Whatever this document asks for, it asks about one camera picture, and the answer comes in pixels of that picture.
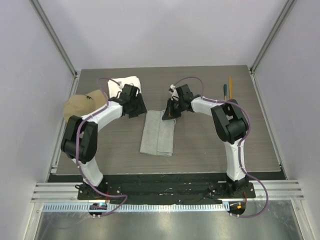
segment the brown fabric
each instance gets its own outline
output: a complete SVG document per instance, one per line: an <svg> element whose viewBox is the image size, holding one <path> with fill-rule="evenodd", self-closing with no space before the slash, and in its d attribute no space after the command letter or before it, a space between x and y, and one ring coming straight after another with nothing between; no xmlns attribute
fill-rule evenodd
<svg viewBox="0 0 320 240"><path fill-rule="evenodd" d="M86 95L72 95L63 105L63 117L68 122L71 116L81 117L101 108L106 103L103 93L98 89Z"/></svg>

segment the cloth fold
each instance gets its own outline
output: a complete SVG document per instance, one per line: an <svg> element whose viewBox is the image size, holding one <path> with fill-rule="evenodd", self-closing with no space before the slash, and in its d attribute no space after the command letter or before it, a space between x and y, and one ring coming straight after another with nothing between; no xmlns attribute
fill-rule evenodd
<svg viewBox="0 0 320 240"><path fill-rule="evenodd" d="M142 133L140 153L157 156L172 156L176 120L162 120L164 113L164 110L149 110L147 112Z"/></svg>

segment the gray floor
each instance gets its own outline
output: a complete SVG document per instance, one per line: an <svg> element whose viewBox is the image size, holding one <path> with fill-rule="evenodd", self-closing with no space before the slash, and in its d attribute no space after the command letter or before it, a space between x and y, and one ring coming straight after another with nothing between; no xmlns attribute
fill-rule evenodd
<svg viewBox="0 0 320 240"><path fill-rule="evenodd" d="M280 171L279 163L267 130L247 66L192 66L82 70L76 93L97 89L96 78L137 76L148 110L166 108L169 87L177 80L196 76L204 81L204 95L224 98L223 84L233 79L233 98L247 109L252 132L245 143L245 166L251 172ZM193 94L201 93L201 84L186 80ZM200 113L183 112L174 129L173 155L153 156L139 153L145 115L117 119L98 135L96 160L103 174L153 173L220 173L227 169L224 144L218 138L213 119ZM57 174L79 174L75 164L61 154Z"/></svg>
<svg viewBox="0 0 320 240"><path fill-rule="evenodd" d="M250 201L245 215L261 210L264 201ZM303 240L291 201L270 201L260 216L230 217L225 211L114 213L87 219L85 212L44 212L36 240Z"/></svg>

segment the white wall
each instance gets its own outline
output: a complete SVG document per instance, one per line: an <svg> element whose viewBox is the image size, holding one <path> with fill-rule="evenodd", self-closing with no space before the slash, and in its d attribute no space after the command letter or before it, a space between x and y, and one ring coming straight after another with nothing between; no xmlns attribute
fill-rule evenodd
<svg viewBox="0 0 320 240"><path fill-rule="evenodd" d="M299 180L320 232L319 9L318 0L297 1L256 77L284 169L291 179Z"/></svg>
<svg viewBox="0 0 320 240"><path fill-rule="evenodd" d="M77 70L252 65L286 0L40 0Z"/></svg>
<svg viewBox="0 0 320 240"><path fill-rule="evenodd" d="M72 76L29 1L1 1L0 33L0 238L21 240Z"/></svg>

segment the towel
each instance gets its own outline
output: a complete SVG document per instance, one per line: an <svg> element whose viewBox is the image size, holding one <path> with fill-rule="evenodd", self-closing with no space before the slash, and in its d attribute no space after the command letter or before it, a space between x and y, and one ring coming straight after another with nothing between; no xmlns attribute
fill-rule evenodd
<svg viewBox="0 0 320 240"><path fill-rule="evenodd" d="M135 87L138 87L140 90L140 93L141 93L140 80L136 76L129 76L129 77L124 77L124 78L113 78L113 80L122 84L122 86L124 86L125 84L129 84L129 85L133 85ZM116 97L118 95L118 92L122 91L119 88L119 86L113 81L108 81L108 89L109 89L109 98Z"/></svg>
<svg viewBox="0 0 320 240"><path fill-rule="evenodd" d="M176 120L165 120L161 118L165 110L149 110L145 117L142 134L140 153L172 156L174 147L174 130Z"/></svg>

